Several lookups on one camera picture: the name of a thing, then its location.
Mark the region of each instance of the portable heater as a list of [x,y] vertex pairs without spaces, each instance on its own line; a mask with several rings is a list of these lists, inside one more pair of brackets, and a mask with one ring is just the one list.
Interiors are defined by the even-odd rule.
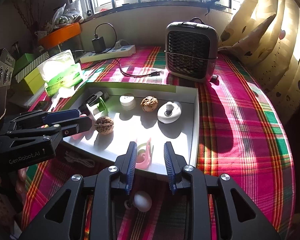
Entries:
[[218,51],[214,28],[203,22],[170,23],[165,45],[166,65],[171,74],[196,82],[210,81]]

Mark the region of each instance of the curtain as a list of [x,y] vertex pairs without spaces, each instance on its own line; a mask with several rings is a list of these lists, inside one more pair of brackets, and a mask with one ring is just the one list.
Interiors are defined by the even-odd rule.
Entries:
[[244,0],[219,39],[271,100],[283,124],[300,104],[300,9],[294,0]]

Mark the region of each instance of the cable connector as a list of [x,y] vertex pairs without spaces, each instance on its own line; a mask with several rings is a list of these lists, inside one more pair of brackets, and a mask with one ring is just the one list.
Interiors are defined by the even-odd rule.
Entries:
[[150,73],[149,77],[160,76],[160,71],[154,71]]

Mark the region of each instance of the white lid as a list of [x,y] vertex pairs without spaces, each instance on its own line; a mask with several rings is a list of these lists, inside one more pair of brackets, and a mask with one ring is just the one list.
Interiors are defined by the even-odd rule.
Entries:
[[136,106],[136,101],[134,99],[134,96],[129,93],[120,96],[120,104],[124,109],[131,110]]

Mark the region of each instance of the orange container lid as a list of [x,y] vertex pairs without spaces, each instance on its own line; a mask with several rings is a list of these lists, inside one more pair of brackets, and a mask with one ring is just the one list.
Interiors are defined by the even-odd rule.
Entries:
[[38,44],[43,46],[45,49],[51,49],[80,33],[81,29],[79,23],[73,23],[43,37],[38,40]]

